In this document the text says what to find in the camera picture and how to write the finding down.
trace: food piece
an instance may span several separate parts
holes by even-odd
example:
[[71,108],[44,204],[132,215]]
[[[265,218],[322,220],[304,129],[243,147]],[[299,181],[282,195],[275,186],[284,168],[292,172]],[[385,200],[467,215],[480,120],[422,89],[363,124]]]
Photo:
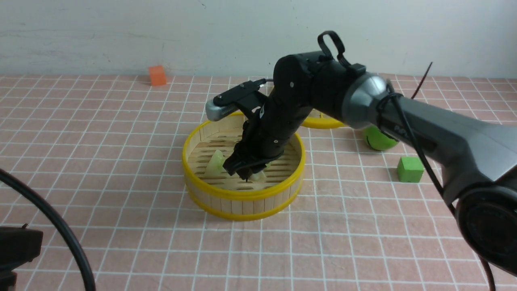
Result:
[[256,174],[252,174],[249,178],[249,180],[251,182],[266,182],[266,174],[264,173],[264,171],[260,171]]
[[208,165],[206,166],[205,176],[206,177],[217,177],[224,170],[223,164],[226,159],[220,150],[216,150],[210,158]]

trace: green cube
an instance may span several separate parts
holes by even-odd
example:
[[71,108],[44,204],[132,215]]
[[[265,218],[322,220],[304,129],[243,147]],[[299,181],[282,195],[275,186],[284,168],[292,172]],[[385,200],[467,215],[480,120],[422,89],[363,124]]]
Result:
[[403,156],[397,166],[399,180],[403,183],[418,183],[422,179],[423,164],[419,157]]

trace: pink grid tablecloth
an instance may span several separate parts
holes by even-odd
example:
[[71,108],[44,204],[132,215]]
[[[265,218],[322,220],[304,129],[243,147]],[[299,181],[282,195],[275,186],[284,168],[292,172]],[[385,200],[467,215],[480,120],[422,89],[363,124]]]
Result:
[[[390,77],[406,96],[417,86]],[[232,223],[201,211],[185,194],[181,147],[206,120],[206,100],[247,79],[176,76],[151,88],[145,76],[0,75],[0,167],[64,216],[99,290],[487,290],[429,177],[397,181],[399,158],[414,151],[372,152],[349,128],[299,130],[305,182],[281,213]],[[417,99],[515,125],[516,89],[517,80],[435,77]],[[49,221],[0,192],[1,225],[45,233],[17,290],[83,290]],[[498,290],[517,289],[494,272]]]

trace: yellow rim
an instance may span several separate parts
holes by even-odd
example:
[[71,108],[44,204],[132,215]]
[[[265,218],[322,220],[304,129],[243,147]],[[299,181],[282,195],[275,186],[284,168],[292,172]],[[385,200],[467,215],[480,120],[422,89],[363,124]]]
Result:
[[[242,112],[235,112],[231,115],[243,115]],[[249,200],[258,200],[258,199],[265,199],[271,196],[274,196],[285,189],[289,188],[302,174],[303,169],[305,166],[305,147],[303,146],[303,142],[300,138],[300,136],[295,133],[294,136],[296,137],[296,140],[300,144],[301,149],[301,157],[300,157],[300,164],[294,171],[294,173],[289,176],[289,178],[285,179],[284,181],[278,183],[277,185],[263,190],[256,190],[256,191],[246,191],[246,192],[239,192],[239,191],[231,191],[231,190],[225,190],[221,188],[214,187],[205,181],[198,178],[194,172],[190,169],[188,163],[187,163],[187,145],[190,143],[190,140],[192,137],[201,129],[201,127],[207,125],[210,123],[210,121],[205,121],[198,127],[192,131],[189,136],[187,137],[187,140],[185,141],[185,144],[183,146],[183,152],[181,154],[181,163],[183,164],[183,169],[185,171],[185,179],[189,179],[197,188],[199,188],[201,191],[210,193],[213,196],[228,199],[228,200],[240,200],[240,201],[249,201]]]
[[203,204],[192,193],[192,191],[190,191],[190,188],[188,186],[187,186],[187,191],[189,192],[190,198],[192,199],[192,201],[194,201],[194,203],[196,203],[197,206],[199,206],[201,209],[203,209],[204,211],[206,211],[212,215],[215,215],[220,218],[227,219],[227,220],[251,221],[251,220],[259,220],[259,219],[264,219],[266,217],[270,217],[273,214],[276,214],[276,213],[282,211],[283,209],[285,209],[287,206],[289,206],[289,204],[291,204],[291,202],[293,202],[294,198],[296,198],[296,196],[298,196],[298,193],[300,192],[302,184],[303,184],[303,182],[300,183],[296,192],[291,197],[289,197],[288,200],[286,200],[284,203],[280,204],[280,206],[273,208],[271,210],[262,212],[262,213],[257,213],[257,214],[232,214],[232,213],[222,212],[222,211],[208,207],[205,204]]
[[331,129],[345,126],[341,121],[333,118],[314,118],[307,117],[301,124],[303,127],[316,129]]

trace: white wall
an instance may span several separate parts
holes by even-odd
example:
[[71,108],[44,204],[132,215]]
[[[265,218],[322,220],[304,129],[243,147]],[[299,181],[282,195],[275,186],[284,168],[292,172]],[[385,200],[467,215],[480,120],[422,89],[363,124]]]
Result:
[[271,75],[335,30],[368,70],[517,77],[517,0],[3,0],[0,74]]

